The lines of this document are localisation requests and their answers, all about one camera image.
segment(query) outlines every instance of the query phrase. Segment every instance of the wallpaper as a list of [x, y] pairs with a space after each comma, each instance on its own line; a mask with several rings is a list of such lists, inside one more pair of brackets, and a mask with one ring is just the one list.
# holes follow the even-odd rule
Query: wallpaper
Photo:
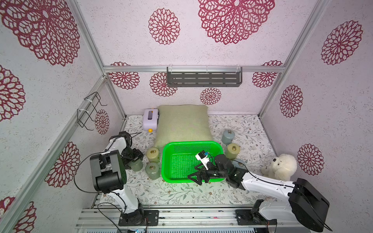
[[334, 232], [373, 227], [372, 11], [333, 1], [263, 118], [275, 151], [297, 157], [293, 178], [330, 202]]
[[[1, 218], [100, 73], [65, 1], [0, 0], [0, 18]], [[41, 206], [31, 202], [15, 231], [29, 231]]]
[[[18, 221], [14, 232], [72, 232], [82, 208], [89, 208], [95, 194], [79, 191], [73, 183], [73, 175], [78, 164], [88, 155], [102, 151], [109, 143], [109, 138], [116, 135], [122, 123], [122, 118], [114, 102], [103, 86], [98, 91], [101, 96], [101, 106], [93, 111], [95, 119], [105, 112], [106, 121], [87, 121], [87, 129], [78, 127], [65, 148], [61, 152], [44, 182], [36, 191], [32, 202]], [[77, 185], [86, 191], [94, 192], [89, 159], [79, 167], [76, 175]], [[9, 206], [13, 196], [0, 202], [0, 211]]]
[[162, 104], [205, 104], [209, 112], [257, 114], [277, 73], [243, 73], [239, 87], [168, 87], [166, 73], [109, 73], [126, 114], [143, 114]]
[[78, 0], [104, 64], [284, 62], [316, 0]]

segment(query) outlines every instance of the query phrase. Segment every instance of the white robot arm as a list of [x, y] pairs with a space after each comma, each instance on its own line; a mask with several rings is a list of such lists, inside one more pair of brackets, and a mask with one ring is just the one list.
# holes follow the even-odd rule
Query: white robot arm
[[323, 231], [329, 202], [304, 179], [292, 182], [260, 176], [250, 172], [243, 161], [231, 161], [224, 154], [215, 157], [215, 165], [208, 162], [194, 168], [197, 172], [188, 175], [188, 178], [199, 185], [202, 181], [207, 183], [210, 179], [223, 177], [233, 188], [277, 198], [275, 202], [257, 200], [251, 210], [252, 218], [297, 220], [313, 231]]
[[144, 211], [126, 185], [125, 169], [130, 169], [128, 164], [142, 160], [144, 155], [137, 149], [131, 149], [130, 144], [130, 134], [120, 132], [111, 137], [103, 152], [91, 156], [90, 163], [95, 190], [113, 197], [121, 207], [126, 221], [137, 225], [144, 221]]

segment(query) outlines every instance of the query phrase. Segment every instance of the zip tie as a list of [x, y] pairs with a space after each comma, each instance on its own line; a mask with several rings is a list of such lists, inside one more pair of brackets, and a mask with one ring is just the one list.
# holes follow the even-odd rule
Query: zip tie
[[90, 113], [90, 112], [88, 112], [87, 110], [85, 110], [85, 109], [81, 109], [81, 108], [79, 108], [78, 110], [82, 110], [82, 111], [86, 111], [87, 113]]

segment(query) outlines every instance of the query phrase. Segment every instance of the floral tablecloth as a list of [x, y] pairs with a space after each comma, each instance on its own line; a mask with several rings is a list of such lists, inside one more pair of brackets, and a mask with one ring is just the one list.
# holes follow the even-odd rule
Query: floral tablecloth
[[[233, 142], [241, 147], [238, 158], [244, 160], [247, 168], [257, 174], [275, 156], [257, 115], [209, 115], [209, 125], [213, 140], [220, 143], [224, 150], [227, 146], [221, 142], [223, 131], [234, 130]], [[129, 116], [125, 130], [129, 133], [142, 132], [133, 138], [132, 147], [144, 154], [154, 144], [156, 132], [142, 130], [142, 115]], [[254, 204], [257, 199], [271, 199], [258, 192], [234, 189], [226, 182], [203, 183], [199, 186], [196, 183], [167, 183], [162, 177], [150, 180], [145, 173], [145, 165], [148, 163], [146, 156], [143, 163], [141, 171], [126, 171], [128, 187], [145, 205], [238, 205]], [[100, 202], [115, 201], [103, 195]]]

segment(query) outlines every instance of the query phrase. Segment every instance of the green plastic basket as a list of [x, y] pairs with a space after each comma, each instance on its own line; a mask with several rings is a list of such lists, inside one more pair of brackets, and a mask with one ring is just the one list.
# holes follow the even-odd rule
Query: green plastic basket
[[[163, 149], [162, 177], [168, 183], [191, 183], [188, 175], [196, 172], [194, 167], [201, 163], [195, 157], [201, 151], [206, 151], [215, 157], [223, 154], [223, 148], [214, 141], [170, 142]], [[224, 179], [211, 178], [210, 182]]]

